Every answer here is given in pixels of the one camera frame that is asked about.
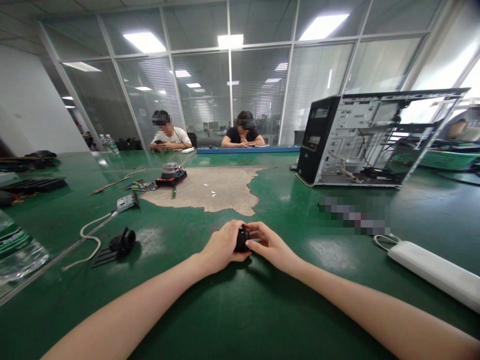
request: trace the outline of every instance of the plastic basket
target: plastic basket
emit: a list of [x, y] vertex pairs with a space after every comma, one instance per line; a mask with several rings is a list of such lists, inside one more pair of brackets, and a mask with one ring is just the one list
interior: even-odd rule
[[[421, 159], [420, 165], [444, 170], [465, 170], [470, 167], [470, 164], [476, 158], [480, 158], [479, 152], [458, 153], [429, 150], [423, 159]], [[399, 163], [410, 163], [414, 158], [408, 153], [401, 153], [395, 155], [392, 160]]]

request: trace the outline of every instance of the vr headset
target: vr headset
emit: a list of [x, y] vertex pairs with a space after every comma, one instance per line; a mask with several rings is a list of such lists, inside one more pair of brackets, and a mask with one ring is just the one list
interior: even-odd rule
[[172, 122], [170, 116], [165, 115], [165, 114], [153, 114], [151, 117], [151, 122], [153, 125], [166, 125], [167, 123]]
[[245, 130], [251, 130], [255, 126], [257, 126], [257, 124], [255, 123], [255, 119], [241, 119], [237, 117], [236, 123], [237, 125], [240, 125]]

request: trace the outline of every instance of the white power strip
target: white power strip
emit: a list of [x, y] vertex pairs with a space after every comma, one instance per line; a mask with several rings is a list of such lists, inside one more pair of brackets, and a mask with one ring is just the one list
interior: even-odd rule
[[388, 256], [480, 314], [480, 277], [409, 241], [400, 241]]

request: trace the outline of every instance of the water bottle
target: water bottle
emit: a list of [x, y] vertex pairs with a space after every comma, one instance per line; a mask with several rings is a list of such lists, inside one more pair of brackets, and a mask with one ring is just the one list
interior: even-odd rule
[[47, 250], [0, 210], [0, 283], [19, 280], [48, 259]]
[[117, 144], [115, 144], [115, 141], [110, 137], [110, 135], [106, 135], [106, 139], [108, 141], [108, 147], [110, 147], [110, 151], [112, 154], [119, 154], [119, 148], [117, 147]]
[[103, 149], [106, 152], [111, 153], [109, 142], [108, 142], [107, 138], [103, 134], [99, 134], [98, 136], [100, 137], [100, 142], [101, 142], [101, 145], [103, 146]]

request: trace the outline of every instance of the white t-shirt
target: white t-shirt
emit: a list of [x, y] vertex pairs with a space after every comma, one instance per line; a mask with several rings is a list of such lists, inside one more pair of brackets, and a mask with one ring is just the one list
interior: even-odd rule
[[168, 137], [167, 134], [163, 132], [163, 130], [157, 131], [155, 137], [151, 141], [151, 144], [155, 144], [157, 140], [160, 140], [162, 143], [171, 142], [173, 144], [192, 143], [185, 130], [176, 126], [173, 127], [173, 130], [174, 131], [172, 137]]

